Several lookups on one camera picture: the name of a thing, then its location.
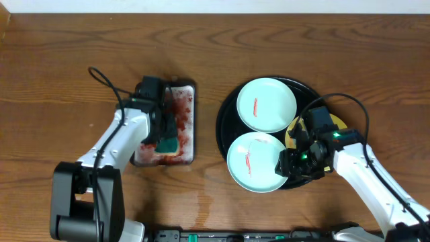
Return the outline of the round black tray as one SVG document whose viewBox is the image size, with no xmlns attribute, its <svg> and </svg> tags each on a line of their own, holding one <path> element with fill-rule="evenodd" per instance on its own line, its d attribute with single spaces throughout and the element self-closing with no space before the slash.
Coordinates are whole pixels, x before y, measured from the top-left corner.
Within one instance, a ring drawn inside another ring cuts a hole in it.
<svg viewBox="0 0 430 242">
<path fill-rule="evenodd" d="M 315 90 L 295 79 L 287 77 L 272 77 L 272 79 L 286 84 L 292 90 L 298 102 L 298 111 L 301 111 L 304 106 L 319 97 L 319 94 Z M 225 161 L 227 161 L 228 149 L 233 141 L 239 136 L 253 131 L 240 119 L 237 111 L 237 98 L 240 90 L 246 84 L 247 82 L 239 85 L 228 95 L 222 103 L 216 119 L 216 140 Z M 322 172 L 315 173 L 312 177 L 299 178 L 298 176 L 292 176 L 280 188 L 283 190 L 298 188 L 322 177 L 324 177 Z"/>
</svg>

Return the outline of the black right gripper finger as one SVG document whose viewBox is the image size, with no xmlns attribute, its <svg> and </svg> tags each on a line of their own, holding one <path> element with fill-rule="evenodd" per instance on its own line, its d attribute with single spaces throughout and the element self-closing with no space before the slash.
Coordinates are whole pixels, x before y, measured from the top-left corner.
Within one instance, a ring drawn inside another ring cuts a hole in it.
<svg viewBox="0 0 430 242">
<path fill-rule="evenodd" d="M 296 139 L 296 149 L 303 149 L 308 142 L 308 133 L 301 126 L 289 131 L 290 137 Z"/>
<path fill-rule="evenodd" d="M 297 161 L 296 149 L 284 149 L 279 152 L 275 173 L 282 177 L 291 177 L 297 174 L 295 164 Z"/>
</svg>

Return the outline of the black rectangular wash tray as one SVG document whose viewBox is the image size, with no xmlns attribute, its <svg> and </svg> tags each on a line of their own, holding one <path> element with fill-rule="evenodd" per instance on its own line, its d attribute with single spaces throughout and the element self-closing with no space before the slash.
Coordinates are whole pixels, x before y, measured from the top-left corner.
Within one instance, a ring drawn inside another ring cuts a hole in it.
<svg viewBox="0 0 430 242">
<path fill-rule="evenodd" d="M 131 164 L 137 167 L 159 165 L 189 165 L 194 159 L 194 120 L 196 105 L 195 81 L 179 79 L 165 81 L 165 98 L 162 101 L 165 113 L 175 115 L 179 151 L 175 155 L 155 153 L 155 144 L 141 143 L 130 158 Z"/>
</svg>

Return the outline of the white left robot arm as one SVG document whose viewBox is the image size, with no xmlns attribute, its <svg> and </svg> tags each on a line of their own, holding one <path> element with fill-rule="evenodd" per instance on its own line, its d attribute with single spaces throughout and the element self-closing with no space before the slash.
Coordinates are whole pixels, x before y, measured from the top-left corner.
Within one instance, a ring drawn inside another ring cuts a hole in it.
<svg viewBox="0 0 430 242">
<path fill-rule="evenodd" d="M 145 226 L 125 217 L 122 172 L 140 144 L 159 140 L 170 101 L 120 101 L 111 124 L 76 162 L 52 177 L 50 236 L 59 241 L 144 240 Z"/>
</svg>

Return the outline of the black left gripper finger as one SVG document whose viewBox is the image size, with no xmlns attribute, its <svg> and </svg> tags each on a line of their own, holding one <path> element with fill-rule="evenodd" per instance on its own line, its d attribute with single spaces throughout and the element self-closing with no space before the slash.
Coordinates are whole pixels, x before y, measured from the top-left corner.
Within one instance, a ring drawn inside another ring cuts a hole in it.
<svg viewBox="0 0 430 242">
<path fill-rule="evenodd" d="M 161 138 L 163 120 L 160 114 L 152 114 L 149 122 L 148 136 L 142 141 L 143 144 L 157 143 Z"/>
<path fill-rule="evenodd" d="M 163 131 L 162 137 L 164 139 L 177 138 L 177 123 L 176 123 L 175 115 L 171 112 L 168 112 L 165 114 L 164 120 L 165 120 L 165 129 Z"/>
</svg>

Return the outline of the yellow plate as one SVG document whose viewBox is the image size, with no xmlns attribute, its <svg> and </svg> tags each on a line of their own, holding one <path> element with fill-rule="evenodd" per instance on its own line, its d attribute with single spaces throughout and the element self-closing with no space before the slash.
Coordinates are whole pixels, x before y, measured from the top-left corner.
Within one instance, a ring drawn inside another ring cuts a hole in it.
<svg viewBox="0 0 430 242">
<path fill-rule="evenodd" d="M 333 123 L 336 124 L 340 130 L 347 128 L 347 125 L 344 123 L 344 121 L 342 121 L 336 115 L 330 114 L 330 117 Z M 286 134 L 285 134 L 285 146 L 287 149 L 296 149 L 296 139 L 290 137 L 289 131 L 293 129 L 295 123 L 297 122 L 297 119 L 298 117 L 294 118 L 290 123 L 290 125 L 287 127 Z"/>
</svg>

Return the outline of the mint green plate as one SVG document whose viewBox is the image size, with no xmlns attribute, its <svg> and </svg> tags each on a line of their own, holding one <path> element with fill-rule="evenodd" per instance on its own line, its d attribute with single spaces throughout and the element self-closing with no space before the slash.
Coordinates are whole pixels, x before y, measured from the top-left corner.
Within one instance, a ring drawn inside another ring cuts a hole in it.
<svg viewBox="0 0 430 242">
<path fill-rule="evenodd" d="M 263 132 L 248 132 L 236 138 L 228 149 L 226 163 L 233 180 L 244 189 L 268 193 L 282 187 L 287 177 L 275 173 L 281 141 Z"/>
<path fill-rule="evenodd" d="M 297 101 L 292 90 L 281 81 L 262 77 L 239 91 L 236 109 L 240 119 L 252 130 L 279 132 L 296 117 Z"/>
</svg>

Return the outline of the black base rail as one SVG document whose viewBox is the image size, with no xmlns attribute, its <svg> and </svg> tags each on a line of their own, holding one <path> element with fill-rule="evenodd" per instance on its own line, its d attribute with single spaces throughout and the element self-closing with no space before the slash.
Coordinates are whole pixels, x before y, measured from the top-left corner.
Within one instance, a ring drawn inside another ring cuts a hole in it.
<svg viewBox="0 0 430 242">
<path fill-rule="evenodd" d="M 327 242 L 331 235 L 310 231 L 290 233 L 201 232 L 156 230 L 147 232 L 144 242 Z"/>
</svg>

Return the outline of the green scrubbing sponge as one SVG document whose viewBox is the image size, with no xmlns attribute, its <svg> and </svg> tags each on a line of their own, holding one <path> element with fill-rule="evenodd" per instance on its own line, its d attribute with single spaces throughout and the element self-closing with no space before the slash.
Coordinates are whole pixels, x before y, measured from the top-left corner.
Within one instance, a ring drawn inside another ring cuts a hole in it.
<svg viewBox="0 0 430 242">
<path fill-rule="evenodd" d="M 175 155 L 179 151 L 179 140 L 177 137 L 160 140 L 155 147 L 156 154 Z"/>
</svg>

